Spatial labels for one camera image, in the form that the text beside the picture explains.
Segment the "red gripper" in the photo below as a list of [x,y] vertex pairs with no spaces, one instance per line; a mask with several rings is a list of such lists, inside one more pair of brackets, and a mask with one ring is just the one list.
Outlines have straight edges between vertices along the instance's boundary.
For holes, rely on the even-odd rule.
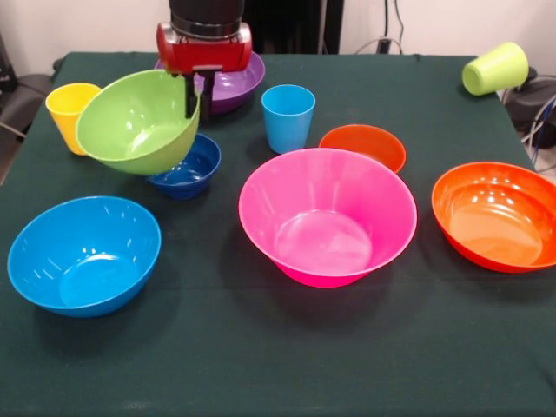
[[170,23],[159,23],[156,30],[159,60],[169,74],[184,75],[185,116],[191,118],[196,108],[195,82],[192,74],[201,72],[201,116],[208,120],[211,114],[215,71],[236,72],[244,70],[252,51],[252,35],[246,23],[239,30],[223,39],[202,39],[184,36]]

